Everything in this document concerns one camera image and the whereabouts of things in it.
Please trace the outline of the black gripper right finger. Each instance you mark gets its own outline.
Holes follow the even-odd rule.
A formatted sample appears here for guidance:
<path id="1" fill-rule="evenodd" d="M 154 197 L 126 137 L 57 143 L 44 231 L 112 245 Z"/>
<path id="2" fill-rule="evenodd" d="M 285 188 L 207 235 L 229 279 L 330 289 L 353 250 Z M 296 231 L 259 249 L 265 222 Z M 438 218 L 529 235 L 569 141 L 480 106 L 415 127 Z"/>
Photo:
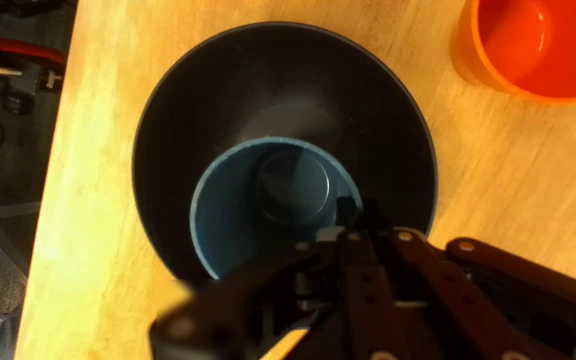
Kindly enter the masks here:
<path id="1" fill-rule="evenodd" d="M 576 281 L 474 238 L 438 250 L 337 202 L 337 290 L 361 360 L 576 360 Z"/>

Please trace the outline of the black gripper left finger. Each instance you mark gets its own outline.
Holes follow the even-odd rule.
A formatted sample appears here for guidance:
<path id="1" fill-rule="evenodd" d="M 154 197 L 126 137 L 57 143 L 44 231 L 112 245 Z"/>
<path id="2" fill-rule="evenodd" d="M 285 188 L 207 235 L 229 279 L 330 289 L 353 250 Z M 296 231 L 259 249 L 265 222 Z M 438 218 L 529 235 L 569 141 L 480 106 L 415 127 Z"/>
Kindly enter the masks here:
<path id="1" fill-rule="evenodd" d="M 290 332 L 305 337 L 284 360 L 345 360 L 336 292 L 342 228 L 254 261 L 154 320 L 154 360 L 259 360 Z"/>

